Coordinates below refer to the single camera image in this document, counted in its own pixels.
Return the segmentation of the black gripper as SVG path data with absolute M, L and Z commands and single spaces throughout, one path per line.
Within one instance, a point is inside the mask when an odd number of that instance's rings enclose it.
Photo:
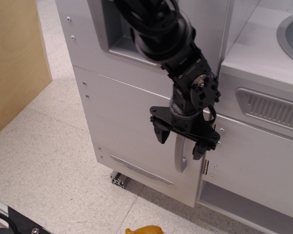
M 194 160 L 200 160 L 206 151 L 214 150 L 220 140 L 219 133 L 213 132 L 211 124 L 203 119 L 202 113 L 193 117 L 179 117 L 169 107 L 160 106 L 151 107 L 150 113 L 158 141 L 164 144 L 170 132 L 194 141 Z

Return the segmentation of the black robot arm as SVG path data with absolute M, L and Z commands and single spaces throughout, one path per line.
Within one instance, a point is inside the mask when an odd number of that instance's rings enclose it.
M 199 160 L 220 139 L 214 120 L 206 120 L 203 111 L 216 117 L 214 104 L 221 94 L 218 77 L 194 42 L 195 29 L 174 0 L 117 0 L 115 5 L 130 25 L 138 52 L 161 65 L 173 81 L 169 106 L 150 109 L 158 141 L 165 143 L 171 132 L 193 140 L 193 158 Z

